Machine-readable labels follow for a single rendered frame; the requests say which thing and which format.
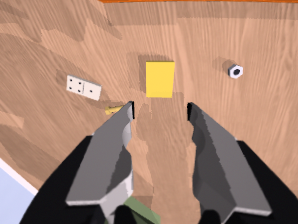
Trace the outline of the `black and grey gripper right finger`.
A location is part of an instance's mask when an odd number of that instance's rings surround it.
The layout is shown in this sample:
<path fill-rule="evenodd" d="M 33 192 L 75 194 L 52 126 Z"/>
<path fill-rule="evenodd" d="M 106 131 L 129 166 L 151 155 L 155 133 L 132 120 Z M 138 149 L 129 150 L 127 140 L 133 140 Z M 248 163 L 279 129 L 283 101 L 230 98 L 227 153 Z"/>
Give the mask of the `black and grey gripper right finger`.
<path fill-rule="evenodd" d="M 187 103 L 196 145 L 193 195 L 221 224 L 298 224 L 298 198 L 244 142 Z M 197 162 L 198 160 L 198 162 Z"/>

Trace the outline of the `white domino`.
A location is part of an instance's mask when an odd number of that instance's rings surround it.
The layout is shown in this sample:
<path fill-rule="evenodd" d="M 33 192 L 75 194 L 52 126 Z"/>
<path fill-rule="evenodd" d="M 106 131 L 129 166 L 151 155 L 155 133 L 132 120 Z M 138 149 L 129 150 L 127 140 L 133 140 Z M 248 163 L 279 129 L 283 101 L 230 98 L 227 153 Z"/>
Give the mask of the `white domino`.
<path fill-rule="evenodd" d="M 102 85 L 69 74 L 67 76 L 67 90 L 99 100 Z"/>

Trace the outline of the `white hex nut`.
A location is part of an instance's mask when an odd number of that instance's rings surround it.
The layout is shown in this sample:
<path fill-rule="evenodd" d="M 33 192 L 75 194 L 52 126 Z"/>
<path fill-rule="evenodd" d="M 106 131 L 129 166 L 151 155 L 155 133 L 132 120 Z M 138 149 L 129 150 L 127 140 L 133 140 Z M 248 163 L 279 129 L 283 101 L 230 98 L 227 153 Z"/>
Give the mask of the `white hex nut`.
<path fill-rule="evenodd" d="M 242 74 L 243 74 L 243 67 L 239 65 L 233 64 L 231 67 L 228 68 L 228 76 L 230 77 L 238 78 Z"/>

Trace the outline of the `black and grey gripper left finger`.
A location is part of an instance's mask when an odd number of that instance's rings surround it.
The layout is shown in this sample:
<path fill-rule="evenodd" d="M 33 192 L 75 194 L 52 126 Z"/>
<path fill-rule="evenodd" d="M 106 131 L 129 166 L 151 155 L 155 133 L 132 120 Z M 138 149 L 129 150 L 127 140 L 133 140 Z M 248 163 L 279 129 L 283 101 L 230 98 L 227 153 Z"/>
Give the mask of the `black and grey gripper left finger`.
<path fill-rule="evenodd" d="M 19 224 L 108 224 L 134 190 L 134 101 L 86 136 L 48 177 Z"/>

